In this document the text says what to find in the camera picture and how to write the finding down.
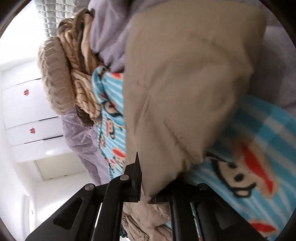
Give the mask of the beige puffer jacket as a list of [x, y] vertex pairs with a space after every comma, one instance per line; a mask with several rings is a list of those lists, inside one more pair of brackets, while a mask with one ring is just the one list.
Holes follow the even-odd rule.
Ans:
[[266, 28], [237, 1], [164, 1], [134, 15], [125, 46], [125, 162], [139, 159], [143, 195], [126, 203], [131, 240], [171, 240], [169, 208], [149, 201], [203, 162], [246, 93]]

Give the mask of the blue monkey print blanket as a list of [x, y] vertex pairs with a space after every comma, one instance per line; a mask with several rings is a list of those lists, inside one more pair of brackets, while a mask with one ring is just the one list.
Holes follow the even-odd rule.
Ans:
[[[91, 77], [101, 116], [98, 146], [110, 178], [121, 175], [126, 162], [122, 79], [104, 66]], [[269, 102], [244, 97], [186, 180], [207, 184], [266, 240], [278, 240], [295, 210], [295, 119]]]

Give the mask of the white wardrobe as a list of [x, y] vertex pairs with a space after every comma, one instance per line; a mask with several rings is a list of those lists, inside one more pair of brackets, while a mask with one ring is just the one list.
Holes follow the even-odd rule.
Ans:
[[3, 72], [3, 118], [17, 162], [69, 153], [62, 121], [50, 108], [37, 61]]

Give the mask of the beige knit round cushion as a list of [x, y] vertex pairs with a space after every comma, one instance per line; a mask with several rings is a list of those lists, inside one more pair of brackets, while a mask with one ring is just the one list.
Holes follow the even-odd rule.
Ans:
[[58, 115], [69, 113], [75, 107], [76, 97], [68, 59], [59, 38], [49, 37], [40, 46], [38, 66], [51, 109]]

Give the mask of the lavender fleece blanket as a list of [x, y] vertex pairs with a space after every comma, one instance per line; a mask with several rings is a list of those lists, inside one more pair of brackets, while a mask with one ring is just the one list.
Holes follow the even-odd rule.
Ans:
[[[93, 21], [89, 46], [100, 61], [120, 72], [124, 69], [125, 42], [134, 14], [155, 5], [155, 1], [91, 1]], [[252, 1], [267, 16], [267, 30], [258, 69], [250, 93], [295, 115], [295, 47], [276, 16], [261, 1]], [[63, 135], [68, 147], [78, 156], [93, 182], [109, 181], [106, 161], [96, 144], [96, 126], [81, 125], [76, 108], [62, 114]]]

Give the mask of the grey quilted headboard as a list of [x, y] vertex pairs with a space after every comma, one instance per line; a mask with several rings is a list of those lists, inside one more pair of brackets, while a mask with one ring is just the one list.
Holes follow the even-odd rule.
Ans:
[[34, 1], [45, 27], [47, 37], [56, 37], [60, 21], [69, 18], [78, 11], [84, 2], [74, 0]]

